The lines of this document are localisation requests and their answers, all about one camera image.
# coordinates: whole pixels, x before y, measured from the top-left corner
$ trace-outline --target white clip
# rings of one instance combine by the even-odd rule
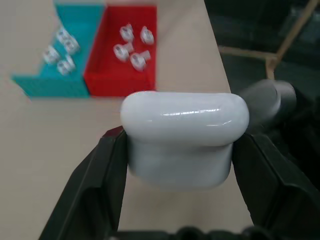
[[[134,40],[134,30],[130,23],[120,28],[120,35],[126,42],[132,42]]]
[[[47,64],[54,64],[60,59],[60,55],[51,45],[43,53],[43,59]]]
[[[155,43],[154,35],[146,26],[144,26],[140,33],[141,41],[145,44],[152,45]]]
[[[69,66],[68,66],[69,72],[72,72],[74,69],[76,69],[75,62],[70,55],[65,55],[65,59],[69,63]]]
[[[146,61],[151,58],[150,52],[144,51],[142,53],[134,53],[130,57],[130,61],[132,63],[132,66],[137,70],[142,72],[144,68],[146,67]]]
[[[66,60],[61,60],[57,63],[57,69],[59,73],[62,75],[68,75],[71,73],[74,69],[76,69],[75,62],[71,58],[70,55],[65,56]]]
[[[128,42],[125,45],[117,44],[113,47],[115,56],[122,62],[127,61],[129,58],[129,53],[134,50],[134,46],[131,42]]]
[[[71,38],[70,34],[67,32],[67,30],[62,26],[60,29],[56,32],[56,39],[62,44],[65,44],[65,42]]]
[[[80,46],[79,46],[77,40],[73,36],[70,36],[70,38],[67,39],[63,45],[64,45],[66,52],[70,55],[76,53],[80,49]]]

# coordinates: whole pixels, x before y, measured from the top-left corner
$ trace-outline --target glossy white plastic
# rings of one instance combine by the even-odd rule
[[[246,131],[245,101],[231,93],[137,92],[122,103],[130,170],[165,189],[215,187],[229,175]]]
[[[55,64],[59,59],[60,55],[58,51],[51,45],[43,53],[43,59],[47,64]]]
[[[141,41],[147,45],[152,45],[155,43],[154,35],[146,26],[144,26],[140,33]]]
[[[56,39],[58,39],[58,41],[62,44],[65,44],[65,42],[71,38],[70,34],[63,26],[60,27],[55,36]]]
[[[79,43],[73,36],[70,36],[70,38],[63,43],[63,45],[66,52],[70,55],[73,55],[80,50]]]
[[[123,101],[121,121],[129,136],[145,143],[223,146],[246,131],[249,112],[232,93],[141,91]]]
[[[76,69],[75,62],[70,55],[65,56],[65,60],[60,60],[57,65],[57,70],[61,75],[68,75]]]
[[[117,59],[119,59],[121,62],[126,62],[129,58],[129,53],[131,53],[134,50],[134,46],[131,42],[128,42],[125,45],[116,44],[113,47],[113,52]]]
[[[134,53],[130,57],[130,61],[134,69],[139,72],[142,72],[146,67],[146,61],[151,58],[150,52],[144,51],[142,53]]]
[[[124,41],[132,42],[134,40],[135,36],[134,36],[134,30],[133,30],[131,24],[128,24],[126,26],[122,26],[120,28],[120,35]]]

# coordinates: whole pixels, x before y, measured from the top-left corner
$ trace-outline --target table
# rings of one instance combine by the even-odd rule
[[[230,92],[203,0],[156,2],[158,89]],[[3,4],[0,23],[10,21],[10,27],[1,25],[7,47],[0,54],[1,62],[5,60],[0,90],[0,238],[31,240],[39,237],[76,166],[108,129],[121,124],[122,99],[31,101],[23,96],[10,82],[9,72],[35,70],[57,21],[51,0]],[[15,51],[21,44],[23,50]],[[162,191],[128,173],[122,230],[175,232],[193,225],[204,231],[240,231],[251,224],[233,170],[221,186],[199,192]]]

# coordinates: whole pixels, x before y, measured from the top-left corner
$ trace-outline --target plastic bin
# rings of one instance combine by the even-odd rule
[[[105,5],[57,3],[55,7],[61,23],[80,45],[80,51],[72,56],[75,71],[63,76],[56,64],[44,62],[38,74],[14,74],[12,79],[29,97],[89,98],[83,75]],[[52,45],[64,58],[67,52],[56,39],[56,33],[53,35]]]
[[[120,36],[120,28],[130,23],[133,27],[134,52],[149,50],[151,59],[143,72],[135,70],[128,60],[117,59],[113,47],[126,42]],[[140,32],[146,26],[154,36],[154,44],[146,45],[140,39]],[[134,92],[155,90],[157,7],[108,5],[94,40],[92,52],[84,72],[89,93],[96,97],[126,97]]]

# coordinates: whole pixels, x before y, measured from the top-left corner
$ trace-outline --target wooden stick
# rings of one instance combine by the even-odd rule
[[[306,22],[308,21],[308,19],[310,18],[314,10],[316,9],[319,2],[320,2],[319,0],[309,0],[301,16],[297,19],[297,21],[291,28],[290,32],[287,34],[284,41],[282,42],[280,48],[278,49],[276,53],[276,60],[273,60],[272,63],[270,63],[270,67],[273,68],[273,70],[280,63],[285,53],[287,52],[288,48],[293,43],[293,41],[299,34],[300,30],[302,29],[302,27],[306,24]]]
[[[262,60],[265,60],[266,58],[275,59],[277,57],[276,54],[272,52],[244,50],[241,48],[229,47],[229,46],[219,46],[218,49],[219,49],[219,52],[222,54],[256,58],[256,59],[262,59]]]
[[[265,59],[266,77],[271,80],[275,80],[275,70],[271,67],[271,63],[273,60],[274,59],[268,57]]]

